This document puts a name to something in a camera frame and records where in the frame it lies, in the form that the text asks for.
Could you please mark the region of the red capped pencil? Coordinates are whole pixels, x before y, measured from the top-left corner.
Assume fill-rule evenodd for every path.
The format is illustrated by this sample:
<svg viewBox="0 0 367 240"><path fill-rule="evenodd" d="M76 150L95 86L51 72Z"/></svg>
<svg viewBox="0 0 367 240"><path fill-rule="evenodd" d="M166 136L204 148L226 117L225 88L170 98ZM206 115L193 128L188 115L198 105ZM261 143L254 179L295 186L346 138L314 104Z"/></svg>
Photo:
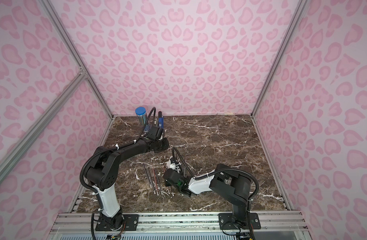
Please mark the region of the red capped pencil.
<svg viewBox="0 0 367 240"><path fill-rule="evenodd" d="M163 166L163 180L164 180L164 185L167 188L167 191L169 194L173 194L173 190L172 190L172 186L171 184L168 182L168 177L169 177L169 171L168 168L166 166Z"/></svg>

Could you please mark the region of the dark pencil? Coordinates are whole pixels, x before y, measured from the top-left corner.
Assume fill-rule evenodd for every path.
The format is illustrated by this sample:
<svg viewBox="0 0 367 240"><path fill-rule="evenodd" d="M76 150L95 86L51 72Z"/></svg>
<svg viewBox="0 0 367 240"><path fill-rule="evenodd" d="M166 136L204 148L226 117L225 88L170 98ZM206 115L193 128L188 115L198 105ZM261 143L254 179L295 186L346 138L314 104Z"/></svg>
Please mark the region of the dark pencil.
<svg viewBox="0 0 367 240"><path fill-rule="evenodd" d="M150 168L147 168L147 171L148 171L148 175L149 175L149 178L150 178L150 183L151 183L152 188L153 188L153 192L154 192L154 194L158 195L157 187L155 185L155 180L153 178L153 174L152 174Z"/></svg>
<svg viewBox="0 0 367 240"><path fill-rule="evenodd" d="M153 182L152 182L152 180L151 180L151 178L150 178L149 172L148 172L148 170L146 169L145 164L142 164L142 166L143 166L143 169L144 169L144 171L145 171L145 174L146 174L146 178L147 178L147 180L148 180L148 183L149 183L150 187L152 188L153 192L155 192Z"/></svg>

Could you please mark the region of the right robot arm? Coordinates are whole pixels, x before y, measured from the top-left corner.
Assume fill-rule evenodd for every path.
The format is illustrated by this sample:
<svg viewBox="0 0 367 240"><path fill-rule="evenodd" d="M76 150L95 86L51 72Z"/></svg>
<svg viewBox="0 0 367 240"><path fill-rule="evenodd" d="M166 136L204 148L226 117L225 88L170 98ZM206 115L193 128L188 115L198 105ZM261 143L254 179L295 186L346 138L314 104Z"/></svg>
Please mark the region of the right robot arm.
<svg viewBox="0 0 367 240"><path fill-rule="evenodd" d="M199 177L186 177L183 172L168 168L163 174L164 184L175 187L179 193L191 197L214 192L233 206L232 224L248 226L251 201L259 191L257 179L243 170L218 164L216 169Z"/></svg>

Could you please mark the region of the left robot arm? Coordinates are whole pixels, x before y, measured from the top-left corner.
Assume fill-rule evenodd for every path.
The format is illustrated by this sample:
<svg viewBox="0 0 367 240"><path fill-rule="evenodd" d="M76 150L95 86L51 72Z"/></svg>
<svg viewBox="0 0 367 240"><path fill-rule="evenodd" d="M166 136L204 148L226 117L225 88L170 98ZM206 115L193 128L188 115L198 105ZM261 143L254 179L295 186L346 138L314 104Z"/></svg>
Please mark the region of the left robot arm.
<svg viewBox="0 0 367 240"><path fill-rule="evenodd" d="M113 148L98 147L95 150L83 165L79 180L84 188L96 195L101 221L114 229L118 229L123 222L114 187L119 165L134 156L148 152L160 153L168 148L169 142L164 136L164 129L152 126L149 132L131 143Z"/></svg>

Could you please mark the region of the blue-capped metal cylinder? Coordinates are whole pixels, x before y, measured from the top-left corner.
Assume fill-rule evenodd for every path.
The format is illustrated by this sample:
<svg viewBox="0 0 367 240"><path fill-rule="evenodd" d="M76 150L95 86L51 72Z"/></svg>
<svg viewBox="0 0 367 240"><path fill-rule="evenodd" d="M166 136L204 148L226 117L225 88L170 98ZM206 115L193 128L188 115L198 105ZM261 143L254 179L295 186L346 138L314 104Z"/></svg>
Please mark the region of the blue-capped metal cylinder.
<svg viewBox="0 0 367 240"><path fill-rule="evenodd" d="M138 121L143 127L143 131L145 131L147 126L147 115L146 115L146 109L144 107L138 107L135 109L135 114L138 118Z"/></svg>

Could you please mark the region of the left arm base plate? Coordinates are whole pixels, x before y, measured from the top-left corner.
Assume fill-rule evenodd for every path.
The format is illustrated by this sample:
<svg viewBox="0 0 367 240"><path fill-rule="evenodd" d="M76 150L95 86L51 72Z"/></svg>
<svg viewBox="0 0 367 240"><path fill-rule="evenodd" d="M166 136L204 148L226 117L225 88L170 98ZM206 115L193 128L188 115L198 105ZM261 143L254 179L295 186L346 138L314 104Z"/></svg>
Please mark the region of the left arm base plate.
<svg viewBox="0 0 367 240"><path fill-rule="evenodd" d="M125 214L119 218L107 218L100 216L95 230L99 232L120 232L120 231L135 231L138 225L139 215Z"/></svg>

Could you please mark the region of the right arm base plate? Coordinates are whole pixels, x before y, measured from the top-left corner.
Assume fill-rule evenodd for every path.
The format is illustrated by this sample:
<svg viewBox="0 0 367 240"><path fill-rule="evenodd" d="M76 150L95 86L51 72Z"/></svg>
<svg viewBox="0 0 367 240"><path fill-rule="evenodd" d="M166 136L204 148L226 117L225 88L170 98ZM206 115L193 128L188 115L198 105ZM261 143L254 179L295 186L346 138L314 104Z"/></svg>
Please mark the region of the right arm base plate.
<svg viewBox="0 0 367 240"><path fill-rule="evenodd" d="M248 224L240 224L241 226L237 227L232 213L220 213L218 214L218 217L221 230L249 230ZM257 213L250 213L250 225L252 226L253 230L261 229L261 223Z"/></svg>

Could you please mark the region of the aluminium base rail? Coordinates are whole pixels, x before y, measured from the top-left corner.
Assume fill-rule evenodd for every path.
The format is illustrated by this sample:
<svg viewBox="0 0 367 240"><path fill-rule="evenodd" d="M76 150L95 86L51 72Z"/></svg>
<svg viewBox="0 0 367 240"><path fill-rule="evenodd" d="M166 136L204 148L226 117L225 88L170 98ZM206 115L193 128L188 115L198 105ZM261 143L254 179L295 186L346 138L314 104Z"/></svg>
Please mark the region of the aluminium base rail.
<svg viewBox="0 0 367 240"><path fill-rule="evenodd" d="M171 212L126 213L139 215L135 231L95 230L98 221L91 214L60 214L50 230L50 240L246 240L249 230L221 230L220 213ZM298 211L258 211L260 230L253 230L257 240L309 240L311 236Z"/></svg>

